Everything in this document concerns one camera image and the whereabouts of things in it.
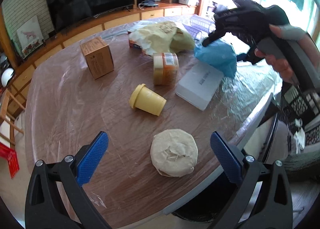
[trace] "transparent plastic sheet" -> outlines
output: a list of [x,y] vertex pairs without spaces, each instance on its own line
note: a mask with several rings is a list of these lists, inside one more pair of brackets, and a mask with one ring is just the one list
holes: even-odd
[[[194,16],[163,17],[190,24]],[[240,66],[234,80],[225,78],[205,111],[175,95],[175,88],[153,86],[153,62],[138,49],[129,48],[127,30],[135,23],[95,34],[110,45],[115,70],[93,80],[79,44],[75,43],[41,64],[34,72],[28,94],[25,144],[28,169],[39,159],[61,161],[90,144],[99,131],[109,136],[109,148],[84,185],[89,199],[104,219],[119,228],[149,217],[192,190],[219,163],[209,145],[219,131],[234,144],[263,108],[262,99],[281,86],[271,67]],[[193,51],[178,54],[178,79],[198,61]],[[138,84],[167,99],[159,117],[132,110],[128,104]],[[153,136],[180,128],[193,135],[199,150],[190,175],[168,178],[158,174],[150,158]],[[76,219],[63,190],[61,196]]]

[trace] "blue gripper pad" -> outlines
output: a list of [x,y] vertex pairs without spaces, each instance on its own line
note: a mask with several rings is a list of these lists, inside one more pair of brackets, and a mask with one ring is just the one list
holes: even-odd
[[77,166],[77,182],[80,187],[90,181],[109,144],[108,135],[100,132]]
[[210,146],[214,154],[218,158],[224,172],[229,181],[236,185],[242,183],[242,166],[238,159],[234,156],[228,145],[220,137],[217,132],[214,132],[210,138]]

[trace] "beige round package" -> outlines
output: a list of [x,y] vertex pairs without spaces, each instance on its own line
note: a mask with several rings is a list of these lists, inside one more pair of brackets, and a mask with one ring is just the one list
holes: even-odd
[[181,129],[165,130],[154,136],[152,164],[163,176],[182,177],[197,164],[198,147],[192,135]]

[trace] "yellow cup lid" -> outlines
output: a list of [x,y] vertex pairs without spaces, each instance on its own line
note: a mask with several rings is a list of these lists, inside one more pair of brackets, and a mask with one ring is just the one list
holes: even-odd
[[135,108],[134,104],[136,102],[136,99],[137,99],[137,96],[138,94],[140,93],[141,89],[145,86],[146,84],[141,84],[141,85],[138,85],[136,87],[136,89],[133,91],[131,97],[130,97],[130,100],[129,100],[129,104],[131,106],[132,109]]

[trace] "yellow cup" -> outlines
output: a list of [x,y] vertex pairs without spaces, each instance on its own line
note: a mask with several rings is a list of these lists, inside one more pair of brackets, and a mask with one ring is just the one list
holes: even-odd
[[150,114],[159,116],[167,102],[163,97],[145,87],[146,84],[141,84],[133,91],[129,104],[132,109],[139,108]]

